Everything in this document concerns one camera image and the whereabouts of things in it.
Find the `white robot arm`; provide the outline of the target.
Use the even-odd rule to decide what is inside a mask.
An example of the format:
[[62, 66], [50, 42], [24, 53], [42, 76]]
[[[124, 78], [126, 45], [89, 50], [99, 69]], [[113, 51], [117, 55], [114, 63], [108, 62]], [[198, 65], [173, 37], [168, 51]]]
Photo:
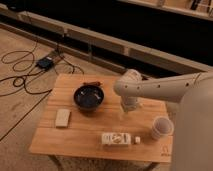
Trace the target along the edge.
[[213, 71], [143, 80], [134, 69], [114, 83], [124, 106], [143, 97], [179, 104], [171, 171], [213, 171]]

